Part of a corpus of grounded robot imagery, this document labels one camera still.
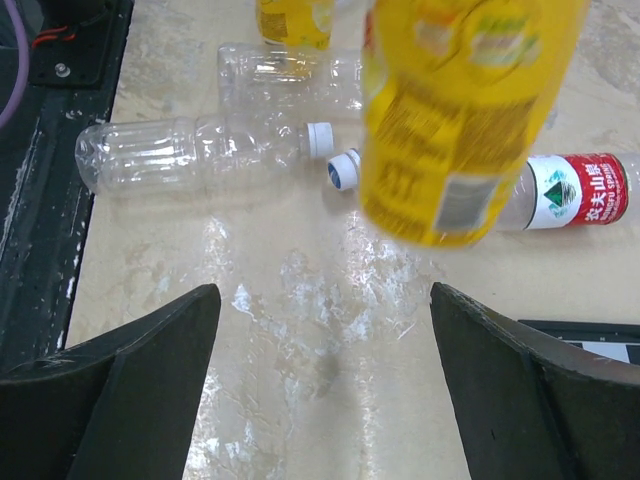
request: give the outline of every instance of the yellow bottle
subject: yellow bottle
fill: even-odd
[[[256,20],[267,43],[329,48],[335,0],[256,0]]]
[[[558,93],[589,0],[370,0],[360,197],[423,246],[480,240]]]

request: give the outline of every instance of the bottle cap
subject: bottle cap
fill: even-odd
[[[311,158],[325,158],[334,153],[333,128],[330,123],[308,123]]]
[[[360,183],[360,153],[352,148],[329,160],[329,178],[341,192],[357,188]]]

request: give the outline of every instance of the empty plastic bottle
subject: empty plastic bottle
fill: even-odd
[[[131,196],[260,186],[294,164],[333,153],[329,123],[235,113],[94,125],[78,137],[75,156],[91,191]]]
[[[363,3],[362,0],[336,0],[336,11],[348,10]]]
[[[338,190],[357,188],[358,150],[332,158],[328,169]],[[529,158],[495,228],[629,224],[639,216],[639,154],[544,155]]]
[[[361,70],[358,50],[227,43],[218,49],[220,111],[260,105],[305,120],[358,120]]]

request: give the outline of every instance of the red wire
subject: red wire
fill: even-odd
[[[69,25],[65,25],[64,27],[58,27],[58,28],[49,28],[47,30],[42,30],[39,34],[38,37],[40,35],[49,35],[51,33],[60,33],[60,32],[64,32],[65,30],[67,30],[69,28]]]
[[[72,33],[67,35],[66,37],[62,37],[60,35],[55,35],[56,33],[62,33],[69,29],[69,26],[64,26],[60,28],[50,28],[48,30],[43,30],[38,34],[38,36],[31,43],[31,48],[36,48],[41,43],[51,42],[54,40],[58,40],[61,42],[70,42],[71,40],[76,38],[76,34]]]

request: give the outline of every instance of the beige tile floor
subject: beige tile floor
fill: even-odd
[[[360,19],[341,16],[334,44],[356,47]],[[258,41],[251,0],[138,0],[113,120],[214,111],[223,41]],[[536,153],[640,151],[639,52],[640,3],[595,1]],[[637,321],[632,228],[417,252],[372,230],[323,171],[244,208],[96,200],[69,344],[202,283],[223,293],[185,479],[468,479],[433,281],[515,318]]]

